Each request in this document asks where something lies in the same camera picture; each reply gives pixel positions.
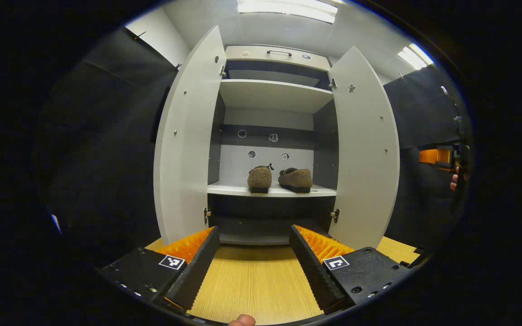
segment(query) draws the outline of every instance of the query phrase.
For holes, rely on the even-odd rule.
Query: brown slipper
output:
[[[289,189],[292,192],[307,193],[311,191],[313,182],[311,181],[311,173],[308,169],[298,170],[289,168],[279,172],[279,185]]]
[[[255,169],[249,171],[249,177],[247,178],[247,185],[251,192],[258,192],[261,194],[267,194],[271,187],[271,170],[269,167],[260,165]]]

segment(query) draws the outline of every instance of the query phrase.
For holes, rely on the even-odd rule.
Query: open cabinet door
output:
[[[374,248],[390,221],[400,173],[392,107],[376,73],[352,46],[328,72],[338,116],[339,174],[329,235],[353,249]]]
[[[166,99],[154,153],[154,204],[164,244],[208,227],[209,144],[225,63],[215,26],[194,46]]]

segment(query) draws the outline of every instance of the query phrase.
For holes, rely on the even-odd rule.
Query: human hand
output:
[[[240,314],[237,320],[233,320],[228,326],[255,326],[255,318],[248,314]]]
[[[470,179],[470,176],[468,173],[464,173],[464,181],[468,181]],[[450,188],[455,191],[456,190],[456,182],[458,182],[458,167],[456,167],[456,174],[452,176],[452,181],[450,183]]]

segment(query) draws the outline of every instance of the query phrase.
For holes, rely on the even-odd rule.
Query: fluorescent light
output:
[[[398,56],[400,58],[403,58],[410,66],[412,66],[416,70],[420,70],[421,68],[424,68],[427,66],[424,61],[422,61],[421,58],[416,56],[416,53],[412,52],[412,50],[404,47],[404,49],[398,53]]]
[[[429,56],[426,55],[426,53],[424,53],[424,51],[418,47],[418,45],[412,43],[410,45],[408,45],[409,48],[411,48],[412,50],[414,50],[414,52],[416,52],[416,54],[418,54],[418,56],[420,58],[422,58],[422,60],[424,60],[424,62],[426,62],[426,64],[433,64],[434,62],[430,59]]]
[[[239,13],[281,13],[333,24],[338,8],[317,0],[237,0]]]

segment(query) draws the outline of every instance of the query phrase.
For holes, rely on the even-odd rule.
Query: wooden floor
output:
[[[161,248],[158,239],[147,249]],[[412,262],[414,247],[383,237],[377,250]],[[289,246],[229,246],[217,250],[195,299],[193,316],[230,322],[249,314],[257,325],[280,324],[323,313]]]

